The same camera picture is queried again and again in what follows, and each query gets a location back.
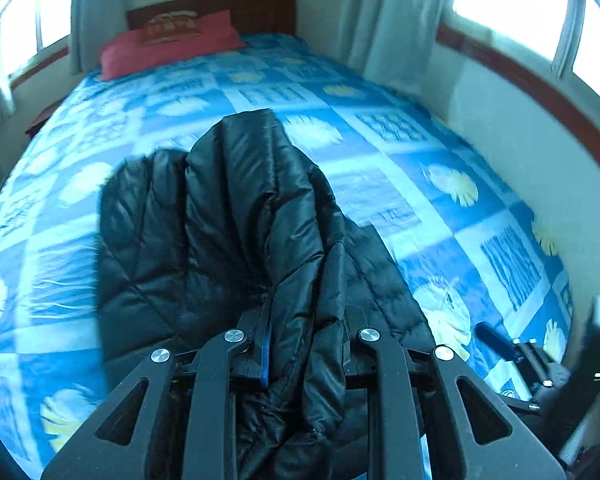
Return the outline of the black puffer jacket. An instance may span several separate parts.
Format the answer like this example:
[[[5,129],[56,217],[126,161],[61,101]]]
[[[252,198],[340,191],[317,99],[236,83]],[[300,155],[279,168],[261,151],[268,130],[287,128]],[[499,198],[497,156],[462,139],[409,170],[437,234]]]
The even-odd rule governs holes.
[[[377,231],[338,207],[270,110],[223,118],[190,151],[124,162],[100,193],[96,316],[107,382],[152,349],[200,349],[268,315],[268,384],[242,394],[243,479],[353,479],[367,467],[367,396],[342,367],[348,313],[434,348]]]

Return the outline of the blue patterned bed cover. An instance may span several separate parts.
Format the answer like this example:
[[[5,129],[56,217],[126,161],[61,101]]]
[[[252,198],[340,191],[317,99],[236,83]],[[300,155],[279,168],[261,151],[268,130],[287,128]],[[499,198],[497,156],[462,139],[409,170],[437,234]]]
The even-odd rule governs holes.
[[[104,81],[90,73],[0,193],[0,439],[32,478],[105,393],[95,325],[98,194],[125,159],[189,150],[222,117],[269,108],[321,167],[342,211],[374,226],[451,347],[497,392],[528,399],[486,322],[554,359],[572,317],[564,266],[532,210],[462,138],[411,100],[300,39]]]

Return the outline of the dark wooden nightstand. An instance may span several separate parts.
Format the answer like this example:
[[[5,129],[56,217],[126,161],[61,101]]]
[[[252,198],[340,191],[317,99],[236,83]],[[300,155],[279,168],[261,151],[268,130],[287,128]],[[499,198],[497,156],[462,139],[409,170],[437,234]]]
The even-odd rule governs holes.
[[[26,130],[26,136],[29,139],[33,139],[38,134],[38,132],[44,127],[44,125],[46,124],[46,122],[48,122],[48,120],[56,112],[56,110],[58,109],[58,107],[60,107],[61,103],[62,103],[61,100],[53,102],[49,106],[46,106],[45,108],[43,108],[35,116],[35,118],[32,119],[32,122],[30,122],[30,125],[27,128],[27,130]]]

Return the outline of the red pillow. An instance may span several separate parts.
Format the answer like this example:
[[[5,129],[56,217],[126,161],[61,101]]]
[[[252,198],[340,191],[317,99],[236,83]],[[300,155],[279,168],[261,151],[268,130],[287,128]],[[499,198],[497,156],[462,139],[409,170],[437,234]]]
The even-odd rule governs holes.
[[[232,26],[230,12],[221,11],[198,16],[201,34],[162,44],[142,44],[140,29],[122,32],[100,52],[100,76],[103,81],[143,72],[150,68],[197,56],[233,51],[245,47]]]

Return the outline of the brown embroidered cushion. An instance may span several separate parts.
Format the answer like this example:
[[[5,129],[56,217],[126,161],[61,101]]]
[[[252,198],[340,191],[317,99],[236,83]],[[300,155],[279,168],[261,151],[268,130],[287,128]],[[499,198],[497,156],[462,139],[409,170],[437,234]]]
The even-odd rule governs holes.
[[[162,44],[178,41],[201,34],[197,24],[198,15],[194,11],[173,11],[160,13],[142,27],[142,44]]]

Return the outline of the dark wooden headboard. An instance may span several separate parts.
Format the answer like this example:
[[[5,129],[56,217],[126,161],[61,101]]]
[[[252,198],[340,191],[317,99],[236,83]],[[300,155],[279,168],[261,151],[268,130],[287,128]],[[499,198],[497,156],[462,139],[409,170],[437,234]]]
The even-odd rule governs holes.
[[[230,12],[241,35],[297,35],[297,0],[171,0],[126,12],[129,29],[139,29],[157,14],[193,11],[199,16]]]

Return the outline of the right window curtain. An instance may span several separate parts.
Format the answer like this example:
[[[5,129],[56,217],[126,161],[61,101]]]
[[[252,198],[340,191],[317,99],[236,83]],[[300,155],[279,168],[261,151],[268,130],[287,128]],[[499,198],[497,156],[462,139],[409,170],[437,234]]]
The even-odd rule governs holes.
[[[444,0],[342,0],[336,59],[365,79],[419,92]]]

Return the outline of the window curtain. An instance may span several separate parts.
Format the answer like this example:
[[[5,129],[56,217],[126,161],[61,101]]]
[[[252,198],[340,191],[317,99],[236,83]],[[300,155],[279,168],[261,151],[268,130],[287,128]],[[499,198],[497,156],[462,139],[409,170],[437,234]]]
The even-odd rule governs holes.
[[[365,79],[419,92],[444,0],[342,0],[336,59]]]
[[[70,72],[87,73],[99,64],[102,48],[128,29],[126,0],[71,0]]]

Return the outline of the left window curtain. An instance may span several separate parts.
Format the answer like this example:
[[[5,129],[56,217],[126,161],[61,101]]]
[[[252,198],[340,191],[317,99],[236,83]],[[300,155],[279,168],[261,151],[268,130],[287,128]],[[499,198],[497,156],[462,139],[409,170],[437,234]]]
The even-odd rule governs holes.
[[[128,29],[126,0],[71,0],[70,72],[87,73],[99,64],[102,48]]]

